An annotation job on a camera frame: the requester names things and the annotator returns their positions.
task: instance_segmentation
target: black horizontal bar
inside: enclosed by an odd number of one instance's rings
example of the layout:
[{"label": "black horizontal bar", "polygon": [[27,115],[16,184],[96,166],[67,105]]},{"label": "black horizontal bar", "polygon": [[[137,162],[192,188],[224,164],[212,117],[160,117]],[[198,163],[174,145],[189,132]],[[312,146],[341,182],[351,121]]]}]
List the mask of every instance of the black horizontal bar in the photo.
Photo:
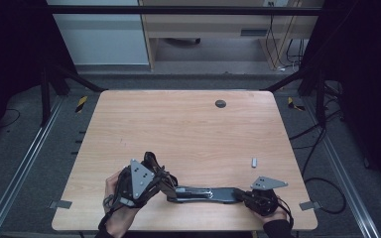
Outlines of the black horizontal bar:
[{"label": "black horizontal bar", "polygon": [[321,16],[344,13],[342,9],[299,7],[229,7],[229,6],[66,6],[26,7],[26,10],[52,14],[162,14],[162,15],[274,15]]}]

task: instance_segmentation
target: white wall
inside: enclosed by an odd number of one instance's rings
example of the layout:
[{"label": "white wall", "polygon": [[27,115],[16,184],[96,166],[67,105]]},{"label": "white wall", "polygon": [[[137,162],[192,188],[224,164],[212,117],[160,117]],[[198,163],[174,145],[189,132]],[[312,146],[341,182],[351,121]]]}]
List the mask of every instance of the white wall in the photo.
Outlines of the white wall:
[{"label": "white wall", "polygon": [[[138,5],[137,0],[48,0],[49,5]],[[145,64],[139,15],[55,14],[75,64]]]}]

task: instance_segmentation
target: table top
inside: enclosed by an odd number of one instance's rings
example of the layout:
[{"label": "table top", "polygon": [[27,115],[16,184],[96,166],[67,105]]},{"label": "table top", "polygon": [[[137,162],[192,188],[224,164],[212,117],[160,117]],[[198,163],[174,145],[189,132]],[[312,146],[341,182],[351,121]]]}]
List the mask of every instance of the table top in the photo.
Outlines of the table top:
[{"label": "table top", "polygon": [[[218,108],[215,101],[224,100]],[[289,205],[294,229],[318,225],[283,121],[271,92],[109,90],[101,93],[62,200],[56,230],[96,230],[104,215],[105,180],[153,152],[179,185],[251,190],[259,176],[286,181],[274,189]],[[258,165],[252,168],[252,158]],[[159,192],[137,214],[130,230],[261,230],[243,203],[176,204]]]}]

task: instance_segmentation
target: gray eraser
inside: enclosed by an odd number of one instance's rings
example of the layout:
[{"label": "gray eraser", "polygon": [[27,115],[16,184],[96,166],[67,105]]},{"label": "gray eraser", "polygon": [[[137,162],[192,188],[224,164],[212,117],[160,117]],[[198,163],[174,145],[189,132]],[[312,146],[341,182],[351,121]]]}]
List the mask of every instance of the gray eraser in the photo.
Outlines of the gray eraser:
[{"label": "gray eraser", "polygon": [[252,168],[256,168],[257,165],[258,165],[258,159],[252,158]]}]

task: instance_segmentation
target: wall outlet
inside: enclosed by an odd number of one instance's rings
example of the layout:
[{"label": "wall outlet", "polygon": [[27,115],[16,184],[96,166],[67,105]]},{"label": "wall outlet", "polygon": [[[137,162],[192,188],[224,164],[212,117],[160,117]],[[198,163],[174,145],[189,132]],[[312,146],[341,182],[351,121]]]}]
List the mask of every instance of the wall outlet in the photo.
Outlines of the wall outlet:
[{"label": "wall outlet", "polygon": [[287,7],[289,0],[265,0],[264,7]]}]

